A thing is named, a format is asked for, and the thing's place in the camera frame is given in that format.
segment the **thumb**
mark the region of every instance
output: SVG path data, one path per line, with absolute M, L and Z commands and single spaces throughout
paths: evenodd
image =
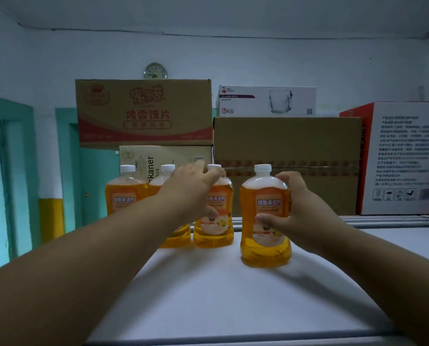
M 255 222 L 280 232 L 286 232 L 290 227 L 288 224 L 288 217 L 278 217 L 270 214 L 257 214 L 255 216 Z
M 206 205 L 206 207 L 205 207 L 205 209 L 203 211 L 202 217 L 204 217 L 204 216 L 216 219 L 216 218 L 219 217 L 219 214 L 218 214 L 218 212 L 214 208 L 212 208 L 211 206 Z

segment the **floor cleaner bottle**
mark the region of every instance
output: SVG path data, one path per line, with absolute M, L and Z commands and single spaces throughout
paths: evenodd
M 154 196 L 158 193 L 163 183 L 171 176 L 176 166 L 174 164 L 163 164 L 161 166 L 161 174 L 150 181 L 148 195 Z M 190 243 L 190 226 L 184 225 L 168 237 L 162 244 L 162 248 L 178 248 Z
M 208 171 L 218 164 L 209 164 Z M 217 210 L 218 218 L 202 217 L 195 222 L 194 244 L 200 248 L 218 248 L 232 244 L 232 197 L 234 188 L 227 177 L 221 177 L 208 194 L 207 204 Z
M 136 173 L 134 165 L 120 165 L 120 176 L 106 185 L 107 215 L 147 197 L 147 180 Z
M 273 228 L 255 223 L 257 214 L 287 217 L 290 190 L 278 178 L 271 176 L 270 164 L 255 165 L 256 176 L 246 180 L 240 189 L 242 207 L 242 261 L 252 267 L 277 267 L 292 255 L 290 240 Z

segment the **bottle label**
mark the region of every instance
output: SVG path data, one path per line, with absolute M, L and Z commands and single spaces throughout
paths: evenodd
M 227 193 L 210 192 L 207 204 L 215 208 L 219 214 L 218 218 L 201 218 L 201 230 L 205 233 L 218 235 L 229 228 L 229 213 L 227 210 Z
M 284 199 L 282 192 L 275 187 L 267 187 L 257 191 L 255 208 L 257 214 L 283 216 Z M 253 224 L 253 240 L 262 246 L 277 246 L 283 243 L 285 236 L 273 228 Z
M 114 193 L 112 194 L 112 209 L 114 212 L 117 212 L 133 204 L 135 201 L 135 193 Z

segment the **white bottle cap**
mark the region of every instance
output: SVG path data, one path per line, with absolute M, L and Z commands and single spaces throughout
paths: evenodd
M 272 171 L 272 165 L 271 164 L 257 164 L 255 165 L 255 173 L 257 172 L 270 172 Z
M 206 169 L 208 171 L 210 171 L 211 169 L 214 169 L 215 167 L 222 167 L 222 166 L 219 165 L 219 164 L 208 164 L 208 166 L 206 167 Z
M 161 173 L 162 175 L 171 175 L 171 173 L 176 169 L 174 164 L 162 164 Z
M 133 173 L 134 171 L 136 171 L 134 165 L 120 165 L 120 173 Z

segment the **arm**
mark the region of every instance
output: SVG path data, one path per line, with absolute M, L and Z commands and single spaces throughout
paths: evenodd
M 126 285 L 224 174 L 177 168 L 153 197 L 63 235 L 0 268 L 0 345 L 82 345 Z
M 419 346 L 429 345 L 429 260 L 346 224 L 299 173 L 277 177 L 290 186 L 290 216 L 259 214 L 255 220 L 338 266 L 403 333 Z

